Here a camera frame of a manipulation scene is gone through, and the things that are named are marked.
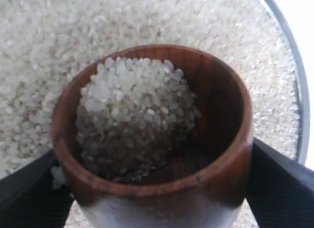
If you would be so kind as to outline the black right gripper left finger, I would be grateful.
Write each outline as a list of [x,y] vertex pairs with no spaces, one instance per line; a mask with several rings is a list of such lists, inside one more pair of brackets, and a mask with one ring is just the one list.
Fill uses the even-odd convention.
[[2,228],[62,228],[74,199],[68,186],[52,187],[53,151],[0,181]]

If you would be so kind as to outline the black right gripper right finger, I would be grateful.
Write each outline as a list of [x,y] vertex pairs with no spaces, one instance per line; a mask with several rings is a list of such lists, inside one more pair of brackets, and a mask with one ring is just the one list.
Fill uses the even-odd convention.
[[314,172],[254,139],[246,199],[261,228],[313,228]]

